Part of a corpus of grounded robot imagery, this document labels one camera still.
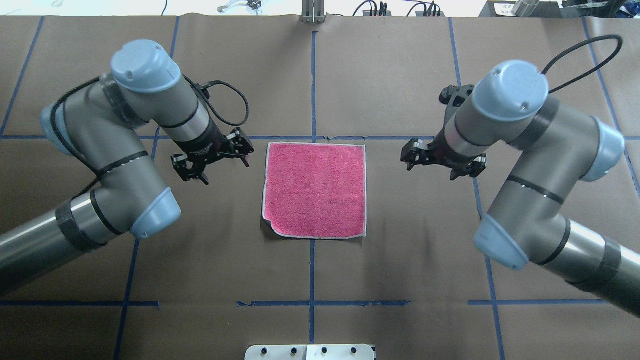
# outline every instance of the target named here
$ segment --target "light blue joint cap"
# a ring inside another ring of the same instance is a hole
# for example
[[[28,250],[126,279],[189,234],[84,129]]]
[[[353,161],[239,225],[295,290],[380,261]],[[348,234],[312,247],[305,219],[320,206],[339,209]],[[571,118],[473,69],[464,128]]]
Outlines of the light blue joint cap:
[[[624,136],[611,126],[604,124],[600,119],[596,117],[593,118],[598,123],[600,145],[598,146],[598,154],[596,154],[591,169],[580,179],[587,182],[596,181],[604,175],[607,175],[609,170],[616,166],[622,154],[625,152]]]
[[[476,110],[498,121],[518,121],[537,113],[549,94],[547,78],[523,60],[501,63],[476,85]]]
[[[178,64],[151,40],[124,45],[111,59],[111,73],[118,85],[144,94],[170,89],[182,76]]]
[[[513,270],[522,270],[529,262],[527,254],[518,243],[489,214],[484,214],[474,236],[474,244],[489,258]]]
[[[166,188],[133,223],[129,230],[136,239],[157,234],[180,218],[182,211],[171,188]]]
[[[71,153],[62,145],[60,139],[56,136],[56,133],[53,132],[53,127],[51,126],[51,110],[53,110],[54,104],[47,106],[46,109],[42,110],[40,113],[40,127],[42,127],[42,131],[44,135],[52,142],[58,150],[60,150],[64,155],[71,156]],[[67,133],[67,125],[65,124],[65,111],[63,109],[64,104],[60,105],[56,110],[56,125],[58,126],[58,130],[64,139],[67,141],[69,145],[75,150],[74,144],[71,142],[69,138],[69,134]]]

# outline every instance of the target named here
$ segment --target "metal bracket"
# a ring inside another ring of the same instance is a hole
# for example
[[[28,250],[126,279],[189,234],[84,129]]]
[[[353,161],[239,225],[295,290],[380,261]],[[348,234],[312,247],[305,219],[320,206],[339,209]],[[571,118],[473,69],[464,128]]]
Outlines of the metal bracket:
[[[302,16],[300,21],[320,24],[323,23],[325,19],[324,0],[302,0]]]
[[[375,349],[365,344],[254,345],[244,360],[375,360]]]

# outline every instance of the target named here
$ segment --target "pink towel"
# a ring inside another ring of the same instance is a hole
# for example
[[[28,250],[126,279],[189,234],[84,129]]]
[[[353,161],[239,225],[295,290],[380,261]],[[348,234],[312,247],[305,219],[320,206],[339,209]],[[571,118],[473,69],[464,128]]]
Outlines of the pink towel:
[[[262,217],[288,238],[366,236],[364,145],[270,143]]]

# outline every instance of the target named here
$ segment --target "robotic arm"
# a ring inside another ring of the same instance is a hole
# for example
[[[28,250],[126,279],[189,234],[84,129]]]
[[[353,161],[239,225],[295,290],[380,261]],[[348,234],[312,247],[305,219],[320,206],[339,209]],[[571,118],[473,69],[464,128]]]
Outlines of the robotic arm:
[[[148,238],[180,217],[171,189],[135,133],[150,119],[185,152],[172,156],[184,181],[208,184],[204,168],[223,158],[239,158],[248,167],[251,141],[239,127],[223,136],[203,93],[189,82],[160,45],[136,40],[114,55],[110,73],[42,112],[47,138],[78,157],[102,186],[0,235],[0,295],[127,231]]]
[[[499,140],[522,151],[474,236],[476,247],[516,270],[528,261],[640,317],[640,256],[559,214],[578,180],[596,181],[624,152],[622,134],[548,96],[527,62],[495,67],[477,86],[450,86],[445,125],[432,143],[402,150],[408,170],[439,164],[478,176]]]

